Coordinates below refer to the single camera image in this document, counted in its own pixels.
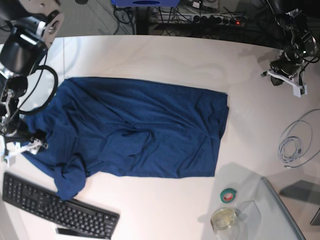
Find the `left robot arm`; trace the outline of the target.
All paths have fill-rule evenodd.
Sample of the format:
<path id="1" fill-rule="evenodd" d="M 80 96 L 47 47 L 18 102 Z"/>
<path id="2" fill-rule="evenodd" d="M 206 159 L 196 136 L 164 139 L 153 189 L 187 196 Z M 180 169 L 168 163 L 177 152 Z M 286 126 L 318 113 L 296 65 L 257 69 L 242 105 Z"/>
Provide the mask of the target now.
<path id="1" fill-rule="evenodd" d="M 262 73 L 270 76 L 273 85 L 291 81 L 304 91 L 303 72 L 309 64 L 317 63 L 318 46 L 309 30 L 307 18 L 298 0 L 267 0 L 275 22 L 284 33 L 283 51 Z"/>

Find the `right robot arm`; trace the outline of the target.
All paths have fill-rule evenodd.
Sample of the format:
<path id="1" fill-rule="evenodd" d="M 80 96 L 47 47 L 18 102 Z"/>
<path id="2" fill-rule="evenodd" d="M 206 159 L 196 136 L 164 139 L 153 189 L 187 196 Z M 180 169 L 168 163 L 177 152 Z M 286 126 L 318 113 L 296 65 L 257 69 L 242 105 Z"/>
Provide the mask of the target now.
<path id="1" fill-rule="evenodd" d="M 41 64 L 64 21 L 58 0 L 2 0 L 0 17 L 10 26 L 10 35 L 0 51 L 0 136 L 5 143 L 45 141 L 42 130 L 31 133 L 20 115 L 34 115 L 47 107 L 58 88 L 58 75 Z M 54 83 L 48 99 L 30 111 L 19 102 L 28 88 L 28 76 L 48 71 Z"/>

